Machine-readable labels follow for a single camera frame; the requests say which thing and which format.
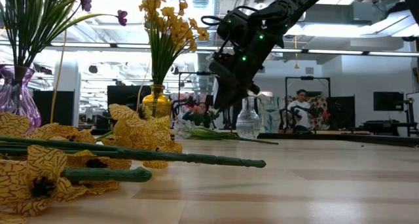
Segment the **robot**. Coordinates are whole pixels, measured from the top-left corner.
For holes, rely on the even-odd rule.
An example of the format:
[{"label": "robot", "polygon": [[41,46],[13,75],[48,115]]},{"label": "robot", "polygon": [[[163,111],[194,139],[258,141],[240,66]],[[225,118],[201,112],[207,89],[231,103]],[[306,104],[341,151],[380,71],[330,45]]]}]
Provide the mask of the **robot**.
[{"label": "robot", "polygon": [[[218,89],[214,95],[214,108],[226,109],[247,97],[248,90],[258,94],[260,89],[253,83],[258,70],[270,51],[278,45],[283,48],[282,37],[299,18],[319,0],[276,0],[264,9],[236,7],[224,18],[203,16],[201,21],[209,26],[218,26],[217,34],[225,42],[213,54],[209,65],[217,76]],[[419,24],[419,0],[405,0],[416,23]],[[240,9],[254,11],[246,15]],[[217,20],[215,23],[205,19]],[[234,54],[223,53],[224,46],[231,42]]]}]

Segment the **person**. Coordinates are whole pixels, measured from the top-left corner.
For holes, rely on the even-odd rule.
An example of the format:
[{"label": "person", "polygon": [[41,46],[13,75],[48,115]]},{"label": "person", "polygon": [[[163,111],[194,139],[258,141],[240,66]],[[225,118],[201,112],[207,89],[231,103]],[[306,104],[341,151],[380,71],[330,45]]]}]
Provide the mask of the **person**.
[{"label": "person", "polygon": [[287,109],[291,112],[297,112],[295,115],[292,115],[290,112],[288,112],[288,117],[295,117],[295,126],[303,126],[307,129],[310,129],[311,126],[309,118],[312,118],[312,115],[307,112],[307,110],[310,109],[310,104],[306,102],[306,97],[307,91],[304,89],[297,91],[297,99],[291,102]]},{"label": "person", "polygon": [[194,122],[197,126],[203,124],[206,128],[209,128],[211,124],[211,118],[208,114],[208,106],[204,102],[194,106],[193,109],[183,115],[182,119]]}]

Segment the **white wall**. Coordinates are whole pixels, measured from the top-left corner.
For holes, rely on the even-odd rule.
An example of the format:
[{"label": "white wall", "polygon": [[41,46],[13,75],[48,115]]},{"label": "white wall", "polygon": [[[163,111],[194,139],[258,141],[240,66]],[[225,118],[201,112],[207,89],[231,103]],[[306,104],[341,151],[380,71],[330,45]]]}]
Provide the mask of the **white wall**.
[{"label": "white wall", "polygon": [[[398,51],[409,52],[408,44]],[[356,126],[369,120],[406,121],[405,114],[374,111],[373,92],[414,91],[412,58],[339,56],[323,65],[323,76],[331,78],[332,96],[355,95]]]},{"label": "white wall", "polygon": [[[256,74],[255,84],[259,86],[261,91],[272,92],[273,96],[285,96],[285,77],[301,77],[307,76],[306,67],[313,67],[314,77],[322,76],[322,67],[313,60],[298,61],[299,69],[295,69],[295,61],[290,60],[286,63],[283,61],[267,60],[264,62],[264,73]],[[288,80],[288,94],[294,96],[296,91],[305,89],[307,91],[322,91],[327,94],[327,81],[323,81],[324,85],[318,81],[302,81],[298,79]]]}]

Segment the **wooden table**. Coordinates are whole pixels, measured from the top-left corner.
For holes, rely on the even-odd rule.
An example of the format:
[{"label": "wooden table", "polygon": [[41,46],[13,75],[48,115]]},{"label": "wooden table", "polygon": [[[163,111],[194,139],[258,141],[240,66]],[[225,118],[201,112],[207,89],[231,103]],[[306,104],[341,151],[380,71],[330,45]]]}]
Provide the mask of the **wooden table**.
[{"label": "wooden table", "polygon": [[182,141],[266,168],[171,163],[153,180],[52,205],[29,224],[419,223],[417,149],[346,141]]}]

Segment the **computer monitor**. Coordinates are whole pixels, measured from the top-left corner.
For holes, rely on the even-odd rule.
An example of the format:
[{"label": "computer monitor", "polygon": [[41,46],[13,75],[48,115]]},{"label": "computer monitor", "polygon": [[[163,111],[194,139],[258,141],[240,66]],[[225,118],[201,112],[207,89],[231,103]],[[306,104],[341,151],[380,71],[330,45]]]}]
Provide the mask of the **computer monitor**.
[{"label": "computer monitor", "polygon": [[[35,90],[33,101],[41,114],[41,125],[50,123],[51,105],[54,91]],[[54,106],[54,122],[60,125],[73,125],[74,91],[57,91],[57,98]]]},{"label": "computer monitor", "polygon": [[[107,105],[117,103],[126,105],[132,110],[137,109],[137,96],[141,86],[108,86],[107,87]],[[143,86],[139,101],[151,94],[150,86]]]},{"label": "computer monitor", "polygon": [[374,92],[374,111],[403,111],[403,92]]}]

